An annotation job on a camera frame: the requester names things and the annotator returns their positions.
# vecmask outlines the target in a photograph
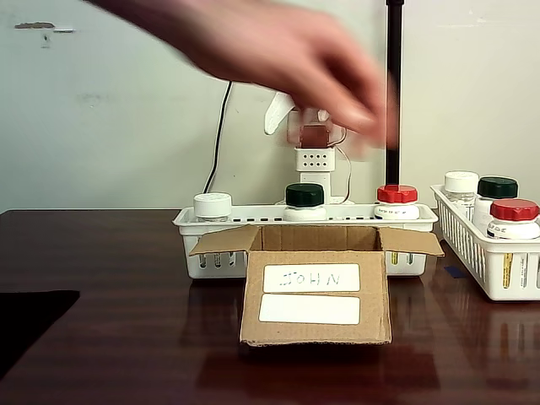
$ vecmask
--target dark green bottle cap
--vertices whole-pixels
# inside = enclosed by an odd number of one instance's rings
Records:
[[[478,194],[486,198],[516,198],[517,181],[506,177],[482,177],[478,182]]]
[[[285,190],[285,202],[297,208],[317,207],[324,204],[324,190],[315,183],[291,184]]]

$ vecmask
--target dark brown table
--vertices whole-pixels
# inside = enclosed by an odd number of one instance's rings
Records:
[[[240,355],[243,284],[192,283],[175,215],[0,216],[0,293],[64,291],[0,294],[0,359],[45,330],[0,404],[540,403],[540,304],[489,302],[447,246],[390,280],[391,345]]]

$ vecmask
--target red bottle cap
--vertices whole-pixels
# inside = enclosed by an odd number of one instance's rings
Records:
[[[419,192],[411,186],[386,185],[377,189],[377,200],[381,203],[414,203],[419,199]]]
[[[538,205],[529,200],[519,198],[503,198],[491,204],[489,213],[503,221],[532,221],[540,212]]]

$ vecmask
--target blurry hand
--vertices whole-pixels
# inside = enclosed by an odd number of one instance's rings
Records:
[[[386,138],[382,69],[325,13],[265,0],[95,0],[182,51],[217,78],[260,84],[377,146]],[[126,4],[139,6],[130,12]],[[388,106],[395,127],[394,104]],[[396,134],[388,133],[390,143]]]

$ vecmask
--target black pole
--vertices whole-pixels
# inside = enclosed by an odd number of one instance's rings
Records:
[[[393,81],[397,101],[397,146],[386,148],[386,184],[399,184],[400,114],[402,87],[402,12],[405,0],[386,0],[388,7],[386,60],[388,75]],[[386,101],[390,101],[391,85],[388,85]]]

